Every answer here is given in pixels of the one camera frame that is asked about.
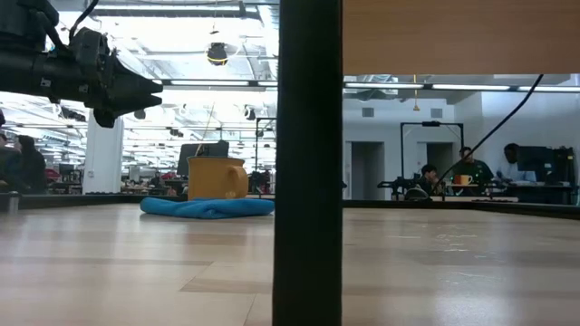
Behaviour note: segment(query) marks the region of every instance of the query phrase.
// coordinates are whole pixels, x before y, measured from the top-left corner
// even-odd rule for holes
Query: blue cushion
[[[264,199],[195,199],[187,202],[147,197],[141,210],[149,214],[188,218],[233,218],[266,216],[274,212],[274,202]]]

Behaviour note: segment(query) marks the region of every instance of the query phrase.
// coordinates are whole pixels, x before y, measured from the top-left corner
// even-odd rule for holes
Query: person
[[[520,171],[517,169],[517,150],[519,149],[518,144],[507,144],[504,147],[504,157],[501,159],[498,165],[498,171],[496,171],[496,176],[502,181],[528,181],[536,182],[536,172],[534,171]]]
[[[0,134],[0,148],[5,147],[8,144],[8,138],[5,134]]]
[[[491,181],[493,173],[488,165],[473,158],[470,147],[464,147],[459,151],[461,162],[453,169],[453,176],[471,176],[473,183],[486,183]]]
[[[155,177],[151,179],[149,185],[154,186],[155,188],[163,186],[163,180],[161,180],[161,173],[159,171],[155,172]]]
[[[25,189],[20,180],[20,157],[18,150],[0,146],[0,193]]]
[[[16,139],[14,148],[22,153],[21,179],[30,194],[42,194],[46,190],[46,162],[43,154],[34,147],[34,139],[20,135]]]
[[[428,195],[431,195],[431,191],[433,187],[439,182],[439,177],[437,177],[437,168],[432,164],[427,164],[423,166],[420,170],[422,176],[417,181],[417,186],[419,186],[423,191],[425,191]],[[435,191],[433,191],[433,195],[441,195],[443,193],[441,185],[437,187]]]

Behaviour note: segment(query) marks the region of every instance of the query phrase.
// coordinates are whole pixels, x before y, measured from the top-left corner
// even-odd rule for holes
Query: fluorescent light
[[[529,91],[531,90],[531,86],[520,86],[517,88],[517,91]],[[580,87],[571,87],[571,86],[537,86],[535,91],[542,91],[542,92],[580,92]]]
[[[379,83],[379,82],[347,82],[346,88],[384,89],[384,90],[420,90],[423,84],[410,83]]]
[[[209,8],[212,11],[228,11],[228,10],[239,10],[236,6],[200,6],[200,5],[97,5],[95,9],[99,10],[199,10],[203,8]],[[246,9],[248,12],[254,13],[256,9],[248,7]]]
[[[171,81],[176,86],[248,86],[247,81]]]
[[[32,123],[16,123],[16,124],[6,124],[4,125],[6,128],[28,128],[28,129],[68,129],[68,126],[65,124],[32,124]],[[81,128],[86,129],[87,125],[86,122],[81,124],[72,124],[73,128]]]
[[[278,81],[259,81],[257,85],[263,87],[278,87]]]
[[[509,86],[498,85],[455,85],[455,84],[435,84],[433,90],[450,91],[507,91]]]

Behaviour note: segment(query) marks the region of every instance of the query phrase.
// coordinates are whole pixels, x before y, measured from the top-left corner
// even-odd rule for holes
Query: black camera
[[[75,34],[75,24],[64,45],[58,22],[48,0],[0,0],[0,91],[45,96],[52,103],[81,101],[105,128],[123,114],[161,104],[151,94],[163,86],[125,68],[105,35],[88,28]],[[50,51],[47,35],[54,43]]]
[[[226,45],[224,43],[212,43],[208,49],[208,61],[216,66],[226,65]]]

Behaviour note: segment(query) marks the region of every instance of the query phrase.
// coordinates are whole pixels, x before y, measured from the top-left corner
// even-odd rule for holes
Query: white wall
[[[574,86],[575,80],[560,85]],[[476,93],[455,106],[457,122],[465,123],[466,145],[474,146],[524,98],[524,93]],[[580,153],[580,102],[576,94],[535,93],[527,104],[476,152],[495,171],[503,148],[520,146],[572,147]]]
[[[363,118],[362,108],[374,108],[374,118]],[[394,101],[345,100],[343,102],[343,142],[379,141],[384,143],[384,178],[393,181],[401,175],[401,122],[423,122],[433,120],[431,108],[443,109],[442,122],[454,122],[455,111],[445,100],[419,100],[420,111],[413,111],[414,100],[401,103]],[[419,169],[418,149],[422,142],[452,142],[459,138],[446,128],[413,128],[406,126],[405,132],[405,177],[411,177]]]

